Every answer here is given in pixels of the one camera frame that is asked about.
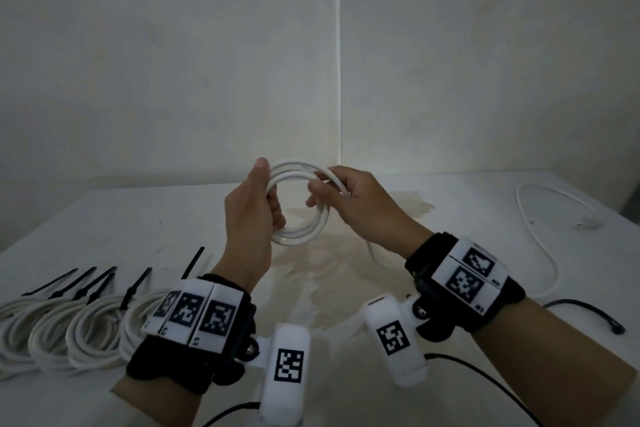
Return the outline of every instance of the white table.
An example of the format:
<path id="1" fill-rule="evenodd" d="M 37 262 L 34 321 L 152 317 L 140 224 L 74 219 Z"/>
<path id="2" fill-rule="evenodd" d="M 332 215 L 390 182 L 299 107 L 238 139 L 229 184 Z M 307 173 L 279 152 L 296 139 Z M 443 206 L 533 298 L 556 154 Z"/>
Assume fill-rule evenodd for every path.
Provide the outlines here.
<path id="1" fill-rule="evenodd" d="M 527 233 L 515 204 L 523 181 L 568 190 L 595 206 L 604 228 L 575 230 L 588 211 L 557 194 L 526 189 L 523 202 L 540 237 L 566 269 L 557 297 L 586 300 L 627 327 L 610 333 L 593 314 L 560 306 L 554 311 L 638 367 L 640 351 L 640 229 L 546 171 L 388 176 L 383 185 L 414 218 L 432 230 L 475 239 L 511 268 L 530 291 L 551 280 L 551 267 Z M 311 216 L 303 182 L 280 186 L 290 221 Z M 124 291 L 145 269 L 150 289 L 170 286 L 194 255 L 206 250 L 195 273 L 210 269 L 225 242 L 223 197 L 234 184 L 132 188 L 91 192 L 0 255 L 0 300 L 8 300 L 73 267 L 117 265 Z M 401 262 L 377 249 L 388 267 L 372 262 L 364 244 L 332 216 L 323 233 L 297 248 L 274 246 L 273 267 L 256 288 L 258 333 L 278 322 L 312 330 L 305 425 L 529 425 L 512 402 L 478 375 L 434 360 L 430 378 L 411 390 L 395 388 L 358 317 L 360 305 L 380 293 L 403 298 L 414 292 Z M 456 332 L 446 342 L 422 342 L 496 375 L 470 337 Z M 72 426 L 121 375 L 122 370 L 72 378 L 43 373 L 0 383 L 4 427 Z M 211 388 L 195 425 L 224 408 L 257 399 L 261 373 L 249 371 L 231 387 Z M 238 425 L 245 413 L 219 425 Z"/>

